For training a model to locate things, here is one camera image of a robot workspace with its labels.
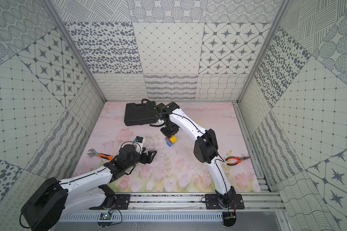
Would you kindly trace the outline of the yellow lego brick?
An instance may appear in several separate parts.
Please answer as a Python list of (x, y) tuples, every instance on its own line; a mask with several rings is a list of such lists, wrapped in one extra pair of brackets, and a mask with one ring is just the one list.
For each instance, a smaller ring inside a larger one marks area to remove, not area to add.
[(172, 136), (172, 137), (169, 139), (169, 141), (170, 141), (171, 143), (175, 143), (175, 142), (177, 141), (177, 138), (176, 138), (175, 136)]

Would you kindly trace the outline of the light blue long lego brick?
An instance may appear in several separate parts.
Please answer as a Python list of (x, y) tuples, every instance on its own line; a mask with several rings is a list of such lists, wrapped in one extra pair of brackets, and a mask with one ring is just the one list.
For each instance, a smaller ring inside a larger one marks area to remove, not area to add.
[(171, 146), (173, 145), (173, 142), (171, 142), (170, 140), (167, 140), (167, 139), (166, 139), (166, 144), (167, 144), (169, 147), (171, 147)]

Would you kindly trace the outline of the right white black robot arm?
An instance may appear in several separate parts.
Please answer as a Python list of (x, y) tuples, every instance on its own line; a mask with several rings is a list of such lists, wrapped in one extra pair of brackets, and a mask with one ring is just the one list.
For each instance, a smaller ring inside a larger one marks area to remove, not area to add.
[(218, 153), (216, 134), (190, 119), (174, 102), (154, 106), (157, 117), (164, 122), (161, 132), (168, 142), (174, 143), (174, 136), (182, 130), (194, 142), (193, 153), (198, 161), (205, 164), (215, 183), (215, 192), (223, 208), (233, 205), (236, 196), (234, 187), (226, 178), (220, 164), (223, 159)]

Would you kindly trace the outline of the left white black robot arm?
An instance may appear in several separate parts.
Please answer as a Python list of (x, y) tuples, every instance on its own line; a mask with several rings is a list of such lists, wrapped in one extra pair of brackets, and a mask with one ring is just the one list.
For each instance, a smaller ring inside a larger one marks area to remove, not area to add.
[(62, 218), (89, 208), (116, 208), (115, 192), (109, 183), (127, 175), (127, 169), (136, 164), (151, 164), (157, 152), (138, 152), (126, 144), (110, 162), (83, 175), (57, 180), (45, 180), (21, 208), (20, 219), (26, 229), (48, 231)]

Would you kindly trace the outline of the black plastic tool case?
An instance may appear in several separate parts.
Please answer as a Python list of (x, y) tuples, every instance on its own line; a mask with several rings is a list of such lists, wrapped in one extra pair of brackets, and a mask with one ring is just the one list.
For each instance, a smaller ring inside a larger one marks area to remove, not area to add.
[(154, 107), (155, 101), (142, 104), (129, 103), (125, 107), (124, 124), (126, 126), (136, 126), (154, 124), (157, 122), (157, 114)]

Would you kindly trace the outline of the pink floral table mat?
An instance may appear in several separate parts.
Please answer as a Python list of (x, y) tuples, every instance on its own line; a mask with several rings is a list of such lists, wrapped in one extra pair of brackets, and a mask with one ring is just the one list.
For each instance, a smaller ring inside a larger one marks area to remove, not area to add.
[[(187, 117), (216, 133), (218, 152), (222, 158), (248, 157), (249, 153), (232, 103), (180, 103)], [(133, 171), (110, 184), (116, 192), (201, 192), (215, 191), (215, 184), (204, 163), (194, 156), (194, 142), (183, 131), (168, 146), (160, 129), (149, 125), (126, 126), (126, 103), (107, 102), (73, 171), (73, 176), (101, 167), (105, 160), (90, 157), (87, 151), (116, 155), (122, 144), (134, 138), (145, 138), (147, 150), (157, 154), (151, 164), (138, 164)]]

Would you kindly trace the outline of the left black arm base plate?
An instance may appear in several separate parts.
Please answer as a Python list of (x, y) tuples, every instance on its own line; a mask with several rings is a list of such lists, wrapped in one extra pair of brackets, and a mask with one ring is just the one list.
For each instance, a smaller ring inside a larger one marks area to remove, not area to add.
[(119, 209), (127, 210), (130, 203), (130, 194), (116, 194), (114, 196), (107, 196), (102, 205), (98, 207), (91, 207), (90, 210), (110, 210)]

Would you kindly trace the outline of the aluminium rail frame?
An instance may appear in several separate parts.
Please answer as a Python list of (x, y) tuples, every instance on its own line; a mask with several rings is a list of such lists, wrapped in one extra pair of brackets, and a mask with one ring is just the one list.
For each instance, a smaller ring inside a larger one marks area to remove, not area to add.
[[(223, 211), (217, 196), (210, 193), (118, 193), (117, 209), (122, 212), (196, 212)], [(286, 208), (281, 196), (277, 192), (241, 192), (235, 199), (236, 210), (246, 212), (285, 212)]]

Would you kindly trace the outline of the orange handled pliers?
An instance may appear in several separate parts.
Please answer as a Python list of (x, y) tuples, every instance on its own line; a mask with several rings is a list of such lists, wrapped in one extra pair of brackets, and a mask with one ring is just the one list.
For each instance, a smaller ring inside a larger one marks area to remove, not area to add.
[(241, 163), (242, 161), (246, 161), (248, 159), (250, 159), (250, 157), (228, 157), (225, 160), (227, 161), (227, 166), (235, 166)]

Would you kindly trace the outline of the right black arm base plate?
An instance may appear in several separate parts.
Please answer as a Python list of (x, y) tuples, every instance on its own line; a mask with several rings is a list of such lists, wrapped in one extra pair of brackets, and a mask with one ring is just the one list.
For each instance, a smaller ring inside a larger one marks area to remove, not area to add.
[(219, 194), (205, 194), (204, 202), (208, 210), (220, 209), (245, 209), (243, 197), (240, 194), (235, 194), (227, 199)]

